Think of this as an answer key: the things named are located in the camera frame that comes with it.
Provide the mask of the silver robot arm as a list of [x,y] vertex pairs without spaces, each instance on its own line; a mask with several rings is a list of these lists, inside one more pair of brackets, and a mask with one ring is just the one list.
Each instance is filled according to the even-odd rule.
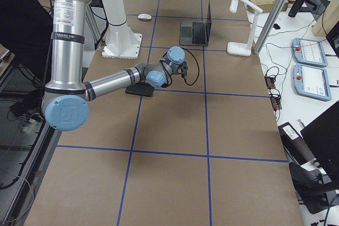
[[[145,81],[161,87],[172,75],[182,74],[185,53],[171,47],[155,65],[137,64],[92,82],[82,82],[85,14],[92,0],[53,0],[51,80],[46,84],[42,110],[54,129],[70,131],[85,123],[89,101]],[[123,0],[102,0],[109,24],[105,57],[136,59],[142,36],[127,25]]]

